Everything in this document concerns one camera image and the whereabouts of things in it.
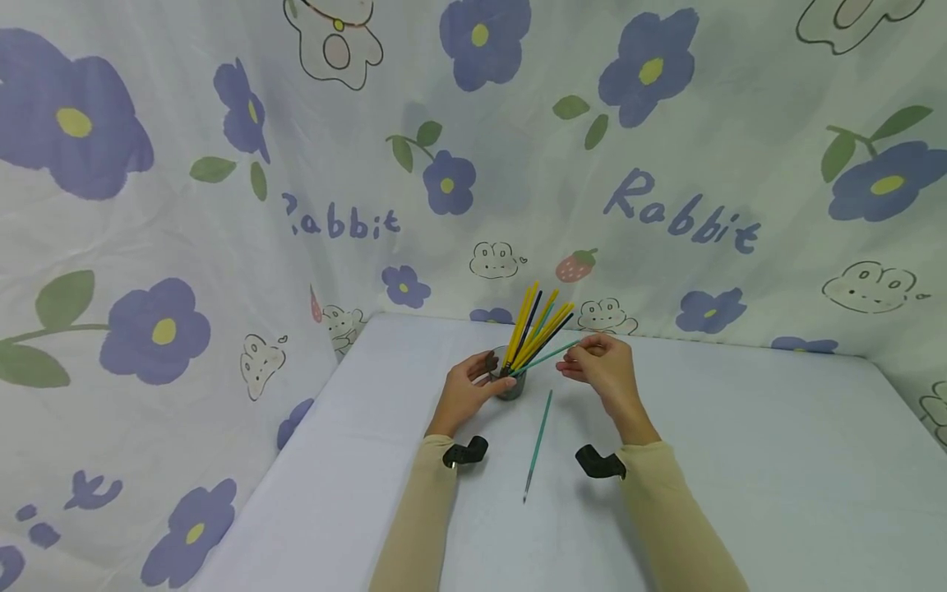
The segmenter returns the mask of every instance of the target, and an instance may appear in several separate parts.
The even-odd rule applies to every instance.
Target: left hand
[[[425,436],[443,435],[453,438],[457,429],[476,415],[488,399],[504,393],[516,385],[515,378],[490,382],[484,376],[496,368],[499,360],[492,351],[482,351],[457,364],[447,373],[444,389],[440,392],[438,408]]]

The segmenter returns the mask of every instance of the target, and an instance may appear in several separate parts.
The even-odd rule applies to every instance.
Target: fabric backdrop
[[[864,356],[947,446],[942,3],[0,17],[0,592],[187,587],[372,314],[533,280]]]

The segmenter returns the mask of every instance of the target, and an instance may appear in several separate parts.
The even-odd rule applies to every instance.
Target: hand
[[[483,376],[496,369],[498,362],[492,351],[483,351],[451,368],[425,436],[440,434],[453,438],[457,429],[476,415],[488,399],[516,386],[515,378],[507,377],[492,383],[490,376]]]
[[[588,335],[565,353],[556,370],[595,389],[621,441],[644,445],[661,440],[638,396],[632,348],[627,343],[604,333]]]

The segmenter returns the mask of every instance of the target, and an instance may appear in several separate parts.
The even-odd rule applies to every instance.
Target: red strawberry print
[[[322,322],[322,309],[319,308],[319,301],[315,299],[313,285],[309,284],[309,306],[313,309],[313,320],[317,323]]]
[[[595,253],[598,249],[591,251],[576,251],[556,266],[556,277],[565,283],[572,283],[588,276],[595,267]]]

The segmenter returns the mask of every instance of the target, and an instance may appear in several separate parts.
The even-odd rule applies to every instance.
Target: flower stem
[[[852,130],[846,130],[845,128],[840,128],[840,127],[838,127],[837,125],[830,125],[830,126],[826,127],[826,129],[829,130],[830,132],[835,132],[836,134],[848,134],[848,135],[850,135],[851,137],[855,138],[856,140],[858,140],[858,141],[861,142],[862,144],[865,144],[865,148],[867,148],[868,153],[871,154],[871,157],[872,157],[872,158],[877,158],[877,157],[878,157],[878,151],[875,150],[875,147],[874,147],[874,145],[871,143],[871,139],[870,139],[870,138],[865,137],[865,136],[863,136],[863,135],[861,135],[861,134],[856,134],[856,133],[853,132]]]
[[[384,141],[387,142],[387,141],[392,140],[392,139],[394,139],[394,138],[396,138],[396,137],[401,138],[402,140],[404,140],[404,141],[407,142],[408,144],[414,144],[415,146],[417,146],[418,148],[420,148],[420,150],[421,150],[422,152],[424,152],[425,154],[427,154],[427,157],[431,159],[431,162],[434,162],[434,155],[433,155],[433,154],[431,154],[426,148],[424,148],[423,146],[421,146],[421,144],[419,144],[418,142],[416,142],[415,140],[411,139],[410,137],[408,137],[408,136],[406,136],[406,135],[397,135],[397,134],[395,134],[395,135],[390,135],[389,137],[385,138]]]
[[[109,326],[104,323],[86,323],[84,325],[70,325],[62,329],[40,329],[39,331],[23,333],[20,335],[13,335],[12,337],[7,337],[6,339],[0,339],[2,344],[13,344],[19,343],[21,341],[28,341],[30,339],[35,339],[37,337],[44,337],[46,335],[55,335],[56,333],[65,333],[70,331],[108,331]]]

